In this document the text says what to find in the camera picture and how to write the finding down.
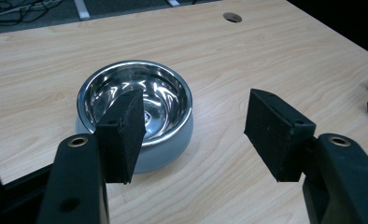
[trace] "wooden table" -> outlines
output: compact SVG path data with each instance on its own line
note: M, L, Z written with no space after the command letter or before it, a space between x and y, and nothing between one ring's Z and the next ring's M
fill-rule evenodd
M224 20L226 12L242 21ZM243 134L251 88L271 91L368 154L368 52L284 0L227 0L0 35L0 176L53 161L93 72L140 59L193 95L185 152L108 185L112 223L306 223L300 183L273 179Z

